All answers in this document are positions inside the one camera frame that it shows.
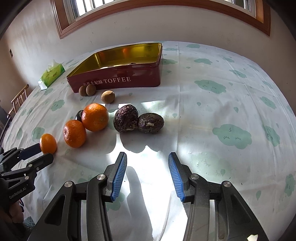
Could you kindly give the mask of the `person left hand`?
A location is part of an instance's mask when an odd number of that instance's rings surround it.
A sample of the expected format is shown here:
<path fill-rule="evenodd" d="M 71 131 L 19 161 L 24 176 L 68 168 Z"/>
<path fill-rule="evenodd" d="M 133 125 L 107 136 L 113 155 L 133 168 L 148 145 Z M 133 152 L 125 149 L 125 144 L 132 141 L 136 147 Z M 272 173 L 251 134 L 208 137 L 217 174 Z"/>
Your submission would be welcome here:
<path fill-rule="evenodd" d="M 6 223 L 23 223 L 23 212 L 20 202 L 12 204 L 9 209 L 1 207 L 1 220 Z"/>

